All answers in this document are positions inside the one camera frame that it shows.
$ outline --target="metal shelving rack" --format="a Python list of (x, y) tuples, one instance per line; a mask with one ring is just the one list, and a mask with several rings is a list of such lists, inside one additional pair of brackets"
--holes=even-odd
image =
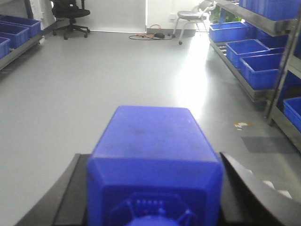
[[(253, 24), (254, 26), (260, 28), (264, 32), (268, 33), (271, 36), (285, 35), (294, 28), (296, 24), (295, 19), (291, 20), (282, 20), (282, 21), (272, 21), (266, 17), (263, 17), (259, 14), (256, 14), (248, 9), (240, 7), (237, 4), (237, 1), (232, 0), (216, 0), (217, 5), (221, 8), (229, 11), (241, 18), (244, 18), (247, 22)], [(226, 48), (225, 42), (214, 43), (210, 39), (212, 47), (219, 54), (234, 76), (238, 79), (248, 96), (253, 102), (260, 101), (270, 101), (273, 97), (274, 91), (272, 89), (265, 90), (254, 90), (249, 83), (244, 79), (240, 72), (233, 66), (233, 64), (226, 57)], [(281, 61), (280, 67), (283, 67), (286, 64), (287, 56), (284, 54), (284, 57)]]
[(301, 132), (288, 120), (284, 113), (277, 106), (280, 93), (283, 89), (287, 72), (290, 71), (301, 79), (301, 59), (294, 55), (295, 48), (301, 33), (301, 7), (298, 12), (298, 16), (295, 19), (296, 26), (293, 27), (292, 32), (289, 34), (288, 47), (285, 54), (287, 54), (287, 61), (283, 67), (281, 73), (279, 73), (277, 88), (275, 88), (272, 99), (267, 104), (266, 116), (268, 122), (271, 124), (275, 122), (280, 129), (286, 134), (286, 136), (292, 141), (292, 143), (301, 151)]
[(21, 56), (25, 51), (30, 49), (36, 44), (39, 44), (40, 40), (42, 39), (44, 35), (44, 32), (40, 32), (39, 34), (35, 35), (31, 39), (29, 39), (26, 43), (22, 44), (18, 48), (11, 51), (8, 55), (0, 59), (0, 70), (2, 70), (5, 66), (7, 66), (9, 63), (17, 59), (19, 56)]

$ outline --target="blue container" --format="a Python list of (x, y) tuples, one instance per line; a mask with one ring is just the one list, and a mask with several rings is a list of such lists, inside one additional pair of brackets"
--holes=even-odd
[(87, 163), (88, 225), (216, 226), (222, 174), (188, 109), (121, 106)]
[(0, 37), (10, 39), (10, 48), (18, 48), (29, 40), (29, 28), (0, 23)]
[(30, 38), (41, 32), (41, 21), (39, 20), (32, 20), (15, 16), (1, 16), (0, 23), (28, 27)]
[(254, 90), (272, 89), (281, 58), (281, 53), (241, 58), (241, 74)]
[(287, 71), (284, 85), (287, 87), (301, 86), (301, 79), (290, 71)]
[(300, 53), (301, 53), (301, 36), (299, 36), (298, 38), (298, 42), (296, 44), (295, 51), (294, 51), (295, 55), (298, 55)]
[(301, 97), (284, 100), (284, 115), (301, 132)]
[(209, 36), (214, 42), (235, 41), (247, 38), (248, 27), (241, 22), (212, 24)]
[(295, 18), (301, 0), (253, 0), (253, 3), (255, 13), (279, 21)]
[(256, 39), (266, 39), (266, 38), (271, 38), (268, 33), (264, 32), (263, 30), (256, 28)]
[(236, 68), (241, 67), (240, 59), (270, 53), (270, 49), (255, 39), (228, 42), (226, 44), (227, 58)]
[(254, 9), (254, 2), (253, 0), (239, 0), (239, 6), (246, 8), (250, 11), (253, 11)]
[(284, 36), (259, 39), (259, 41), (263, 43), (265, 46), (269, 47), (269, 49), (271, 50), (270, 52), (271, 54), (283, 53), (287, 43), (287, 38), (288, 36), (284, 35)]
[(9, 54), (9, 39), (0, 37), (0, 59)]
[(248, 27), (247, 39), (256, 39), (257, 27), (250, 24), (249, 22), (244, 22), (244, 24)]

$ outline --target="epoxy floor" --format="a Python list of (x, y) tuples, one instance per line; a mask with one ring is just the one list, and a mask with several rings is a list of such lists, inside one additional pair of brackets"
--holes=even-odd
[[(206, 34), (181, 46), (128, 36), (51, 36), (0, 72), (2, 226), (14, 225), (75, 153), (91, 153), (119, 105), (189, 108), (216, 152), (301, 202), (300, 153), (267, 124), (264, 106), (249, 100)], [(235, 122), (248, 125), (238, 130)], [(286, 146), (256, 149), (259, 139)]]

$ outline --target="chair backrest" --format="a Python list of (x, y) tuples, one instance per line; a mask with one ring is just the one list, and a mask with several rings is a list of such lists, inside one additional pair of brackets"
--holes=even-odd
[(52, 0), (52, 2), (52, 13), (54, 16), (79, 9), (79, 7), (76, 5), (76, 0)]
[(214, 10), (216, 7), (216, 2), (212, 2), (212, 1), (202, 1), (201, 3), (199, 3), (198, 8), (203, 11), (203, 12), (208, 12), (211, 10)]

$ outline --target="wall outlet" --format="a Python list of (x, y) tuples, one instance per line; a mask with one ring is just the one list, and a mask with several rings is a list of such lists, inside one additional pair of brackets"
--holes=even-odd
[(176, 14), (169, 14), (168, 20), (170, 23), (175, 23), (177, 20), (177, 15)]

